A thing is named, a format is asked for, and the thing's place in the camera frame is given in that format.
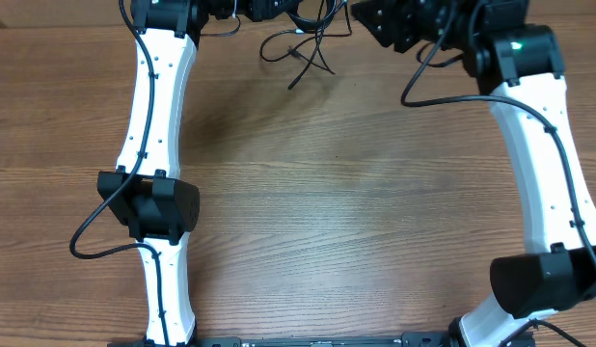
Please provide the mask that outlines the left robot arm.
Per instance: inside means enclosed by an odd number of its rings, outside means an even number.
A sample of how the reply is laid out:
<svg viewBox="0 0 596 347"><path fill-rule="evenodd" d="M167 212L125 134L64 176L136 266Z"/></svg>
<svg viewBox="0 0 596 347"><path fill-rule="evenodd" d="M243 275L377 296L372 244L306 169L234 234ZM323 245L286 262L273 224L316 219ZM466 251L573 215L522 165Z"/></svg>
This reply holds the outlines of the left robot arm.
<svg viewBox="0 0 596 347"><path fill-rule="evenodd" d="M180 178L179 131L201 30L212 16L277 17L295 1L138 0L124 13L139 64L127 135L116 168L97 190L127 227L145 272L149 322L144 346L192 346L197 322L189 299L187 249L200 212L199 189Z"/></svg>

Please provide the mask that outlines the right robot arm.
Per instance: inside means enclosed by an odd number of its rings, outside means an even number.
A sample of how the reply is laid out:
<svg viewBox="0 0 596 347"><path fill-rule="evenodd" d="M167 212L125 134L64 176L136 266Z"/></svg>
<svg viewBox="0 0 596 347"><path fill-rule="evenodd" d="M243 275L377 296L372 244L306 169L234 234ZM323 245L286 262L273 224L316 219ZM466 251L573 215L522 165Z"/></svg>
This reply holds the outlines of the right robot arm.
<svg viewBox="0 0 596 347"><path fill-rule="evenodd" d="M422 67L455 49L499 124L523 209L525 252L490 266L490 296L444 332L406 333L405 346L531 346L532 329L596 298L596 207L567 113L555 33L526 21L528 3L363 1L352 15L396 52L419 49Z"/></svg>

